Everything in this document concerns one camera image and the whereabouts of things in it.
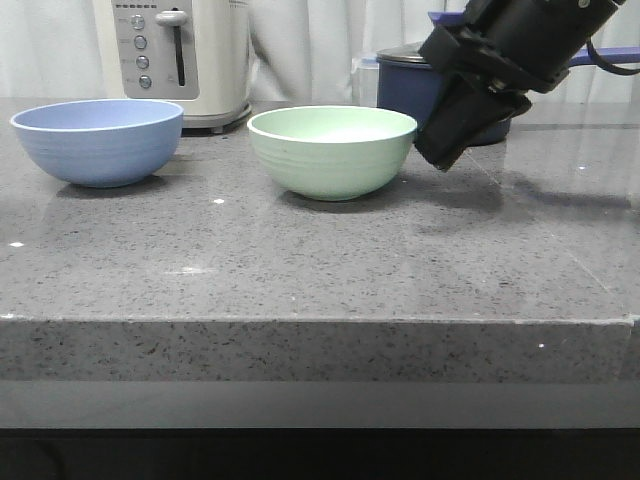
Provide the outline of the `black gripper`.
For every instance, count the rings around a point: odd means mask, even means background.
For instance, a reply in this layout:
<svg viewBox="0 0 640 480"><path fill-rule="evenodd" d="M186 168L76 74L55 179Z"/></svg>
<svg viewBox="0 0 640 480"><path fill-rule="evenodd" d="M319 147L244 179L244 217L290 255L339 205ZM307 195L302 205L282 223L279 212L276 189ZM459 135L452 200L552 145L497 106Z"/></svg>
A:
<svg viewBox="0 0 640 480"><path fill-rule="evenodd" d="M569 75L567 64L551 73L534 73L466 25L436 25L418 53L434 70L460 74L444 77L433 110L414 139L416 150L441 171L449 170L476 136L531 108L525 94L512 90L548 93ZM512 90L494 91L463 73Z"/></svg>

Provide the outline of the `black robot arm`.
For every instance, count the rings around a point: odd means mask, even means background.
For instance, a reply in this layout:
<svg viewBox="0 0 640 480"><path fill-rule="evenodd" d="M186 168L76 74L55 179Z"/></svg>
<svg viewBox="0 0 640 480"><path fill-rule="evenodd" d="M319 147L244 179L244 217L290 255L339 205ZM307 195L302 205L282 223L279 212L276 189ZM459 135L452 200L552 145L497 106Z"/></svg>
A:
<svg viewBox="0 0 640 480"><path fill-rule="evenodd" d="M447 171L474 138L527 112L569 60L619 10L618 1L470 1L460 22L437 25L419 49L443 77L415 147Z"/></svg>

